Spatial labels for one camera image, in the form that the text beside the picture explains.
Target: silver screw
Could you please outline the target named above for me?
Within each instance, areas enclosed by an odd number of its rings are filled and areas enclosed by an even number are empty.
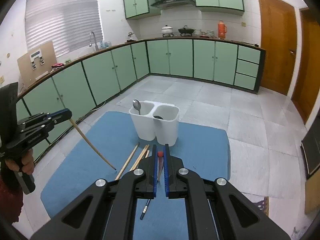
[[[104,186],[106,184],[106,181],[104,180],[104,179],[98,179],[97,181],[96,181],[96,186],[98,186],[98,187],[102,187],[102,186]]]
[[[217,179],[217,184],[220,186],[224,186],[227,184],[227,181],[224,178],[219,178],[219,179]]]
[[[143,174],[143,169],[135,169],[133,171],[133,174],[139,176],[139,175]]]
[[[186,169],[186,168],[181,168],[181,169],[179,169],[179,173],[180,173],[181,175],[186,175],[186,174],[189,173],[189,171],[188,171],[188,169]]]

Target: white blind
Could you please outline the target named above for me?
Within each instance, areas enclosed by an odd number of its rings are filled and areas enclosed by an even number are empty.
[[[102,41],[98,0],[27,0],[25,31],[28,50],[53,41],[57,57],[88,46],[91,31]]]

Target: human hand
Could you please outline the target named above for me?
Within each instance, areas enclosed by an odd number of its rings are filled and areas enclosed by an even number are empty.
[[[33,173],[33,170],[35,168],[35,164],[33,162],[33,156],[32,156],[33,150],[30,149],[25,155],[22,156],[21,162],[23,164],[22,171],[28,175],[31,175]],[[20,168],[17,165],[17,163],[12,159],[5,160],[5,164],[7,164],[8,168],[12,171],[19,171]]]

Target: metal spoon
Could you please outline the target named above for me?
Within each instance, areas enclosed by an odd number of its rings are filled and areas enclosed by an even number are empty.
[[[133,100],[133,107],[139,112],[139,115],[140,115],[141,104],[137,99]]]

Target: wooden countertop edge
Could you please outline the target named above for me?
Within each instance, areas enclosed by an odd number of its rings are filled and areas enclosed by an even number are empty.
[[[151,39],[142,39],[142,40],[138,40],[138,41],[125,42],[125,43],[118,44],[118,45],[115,45],[115,46],[111,46],[111,47],[108,47],[108,48],[105,48],[105,49],[101,49],[101,50],[92,52],[92,53],[90,53],[90,54],[87,54],[87,55],[85,55],[85,56],[82,56],[82,57],[80,57],[80,58],[77,58],[77,59],[75,59],[74,61],[71,61],[70,63],[65,64],[63,67],[61,67],[61,68],[59,68],[59,69],[57,69],[57,70],[55,70],[55,71],[52,71],[52,72],[48,73],[47,75],[43,76],[42,78],[40,78],[39,80],[37,80],[36,82],[34,82],[31,86],[27,87],[23,92],[21,92],[21,93],[18,95],[18,100],[21,99],[22,97],[24,97],[27,93],[29,93],[31,90],[33,90],[34,88],[36,88],[38,85],[40,85],[42,82],[44,82],[44,81],[46,81],[47,79],[49,79],[49,78],[51,78],[52,76],[54,76],[55,74],[57,74],[57,73],[65,70],[65,69],[68,68],[68,67],[73,66],[74,64],[77,64],[77,63],[79,63],[79,62],[81,62],[81,61],[84,61],[84,60],[86,60],[86,59],[88,59],[88,58],[91,58],[91,57],[93,57],[93,56],[102,54],[102,53],[107,52],[107,51],[109,51],[109,50],[121,48],[121,47],[127,46],[127,45],[129,45],[129,44],[135,44],[135,43],[145,42],[145,41],[177,40],[177,39],[220,41],[220,42],[232,43],[232,44],[236,44],[236,45],[242,45],[242,46],[249,47],[249,48],[252,48],[252,49],[257,49],[257,50],[260,50],[260,51],[265,51],[265,49],[262,49],[262,48],[259,48],[259,47],[255,47],[255,46],[250,45],[250,44],[242,43],[242,42],[240,42],[240,41],[229,41],[229,40],[220,40],[220,39],[202,38],[202,37],[192,37],[192,36],[188,36],[188,37],[179,37],[179,36],[176,36],[176,37],[151,38]]]

